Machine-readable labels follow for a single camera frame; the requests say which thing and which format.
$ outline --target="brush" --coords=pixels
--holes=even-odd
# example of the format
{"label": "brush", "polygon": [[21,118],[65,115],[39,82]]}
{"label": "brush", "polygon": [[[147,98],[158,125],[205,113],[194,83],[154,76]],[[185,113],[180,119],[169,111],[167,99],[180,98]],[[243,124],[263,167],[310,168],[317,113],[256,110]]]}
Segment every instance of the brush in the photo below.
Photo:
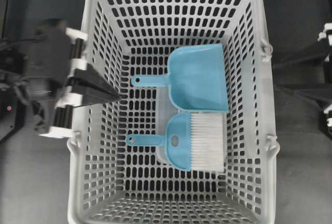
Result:
{"label": "brush", "polygon": [[180,113],[170,119],[165,135],[129,134],[130,146],[164,146],[181,171],[224,171],[223,114]]}

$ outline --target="brush handle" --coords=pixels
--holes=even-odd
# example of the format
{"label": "brush handle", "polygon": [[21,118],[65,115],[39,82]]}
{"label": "brush handle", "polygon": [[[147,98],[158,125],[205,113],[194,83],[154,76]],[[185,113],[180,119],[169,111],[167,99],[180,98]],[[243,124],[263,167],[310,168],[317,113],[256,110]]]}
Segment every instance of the brush handle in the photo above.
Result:
{"label": "brush handle", "polygon": [[126,137],[129,146],[165,146],[166,137],[163,135],[136,135],[130,134]]}
{"label": "brush handle", "polygon": [[166,87],[169,80],[168,75],[135,75],[131,83],[137,87]]}

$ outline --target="plastic basket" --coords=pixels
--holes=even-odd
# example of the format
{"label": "plastic basket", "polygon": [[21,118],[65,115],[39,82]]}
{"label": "plastic basket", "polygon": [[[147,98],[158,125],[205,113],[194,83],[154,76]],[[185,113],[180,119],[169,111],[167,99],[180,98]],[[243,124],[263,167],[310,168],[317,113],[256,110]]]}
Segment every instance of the plastic basket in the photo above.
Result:
{"label": "plastic basket", "polygon": [[[70,223],[274,223],[275,136],[262,0],[86,0],[86,59],[122,95],[76,108]],[[181,172],[129,133],[155,133],[156,88],[137,74],[164,74],[176,47],[222,43],[230,113],[225,172]]]}

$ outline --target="black cable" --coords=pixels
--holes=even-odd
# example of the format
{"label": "black cable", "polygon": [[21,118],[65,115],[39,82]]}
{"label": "black cable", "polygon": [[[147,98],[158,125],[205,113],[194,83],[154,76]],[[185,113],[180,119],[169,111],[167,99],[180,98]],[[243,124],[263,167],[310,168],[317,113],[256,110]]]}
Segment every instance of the black cable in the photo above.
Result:
{"label": "black cable", "polygon": [[36,39],[36,38],[22,39],[22,40],[19,40],[19,41],[14,41],[14,42],[8,43],[6,45],[0,46],[0,51],[15,47],[17,45],[20,45],[21,43],[30,43],[30,42],[33,43],[33,42],[39,42],[39,41],[41,41],[41,39]]}

